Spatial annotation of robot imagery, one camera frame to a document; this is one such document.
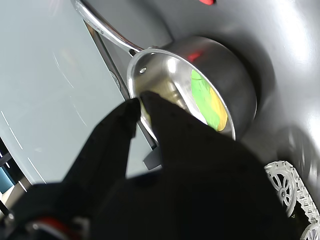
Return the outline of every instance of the stainless steel saucepan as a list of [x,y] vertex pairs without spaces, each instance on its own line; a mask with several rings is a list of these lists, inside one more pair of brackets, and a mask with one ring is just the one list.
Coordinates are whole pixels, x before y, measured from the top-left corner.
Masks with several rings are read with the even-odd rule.
[[[210,84],[225,108],[228,120],[222,134],[235,140],[254,119],[257,98],[251,79],[240,60],[220,43],[192,36],[162,48],[142,49],[124,38],[86,2],[72,3],[92,28],[132,56],[127,69],[131,98],[153,91],[206,124],[191,93],[191,72],[195,70]],[[155,138],[149,116],[141,109],[141,122]]]

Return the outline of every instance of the gray surface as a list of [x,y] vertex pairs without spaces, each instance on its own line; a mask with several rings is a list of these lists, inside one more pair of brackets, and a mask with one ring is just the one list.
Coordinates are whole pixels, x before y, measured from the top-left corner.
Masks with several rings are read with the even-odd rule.
[[[278,155],[297,167],[320,207],[320,1],[89,0],[120,33],[148,47],[190,35],[212,38],[246,64],[257,116],[242,141],[261,161]],[[107,48],[123,78],[130,57]]]
[[[32,184],[61,181],[124,98],[71,1],[1,1],[0,19],[0,136]],[[138,127],[128,176],[150,151]]]

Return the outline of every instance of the saucepan handle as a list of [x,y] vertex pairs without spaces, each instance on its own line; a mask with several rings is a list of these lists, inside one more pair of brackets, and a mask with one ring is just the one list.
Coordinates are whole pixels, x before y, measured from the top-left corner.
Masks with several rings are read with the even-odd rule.
[[83,20],[89,24],[99,34],[113,42],[118,47],[125,50],[132,57],[143,49],[124,36],[122,36],[114,27],[112,27],[98,12],[83,0],[71,0],[76,11],[82,16]]

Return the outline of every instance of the yellow food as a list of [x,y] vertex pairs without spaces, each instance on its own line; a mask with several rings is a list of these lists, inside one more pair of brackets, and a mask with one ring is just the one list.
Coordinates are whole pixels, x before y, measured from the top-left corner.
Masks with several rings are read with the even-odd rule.
[[222,131],[226,127],[228,115],[222,102],[220,101],[219,97],[217,96],[215,91],[212,89],[212,87],[210,87],[210,95],[211,95],[211,107],[220,117],[220,123],[218,125],[217,131]]

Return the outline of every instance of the chain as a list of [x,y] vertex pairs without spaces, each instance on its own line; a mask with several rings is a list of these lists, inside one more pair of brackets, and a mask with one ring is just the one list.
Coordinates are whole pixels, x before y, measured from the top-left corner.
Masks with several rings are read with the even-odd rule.
[[296,200],[301,204],[302,209],[304,210],[305,215],[308,217],[309,222],[311,224],[319,223],[320,222],[320,215],[319,211],[309,194],[304,182],[302,181],[301,177],[299,176],[297,170],[287,161],[274,161],[269,163],[264,167],[266,171],[273,169],[273,168],[285,168],[289,173],[292,174],[292,178],[294,180],[295,189],[297,192]]

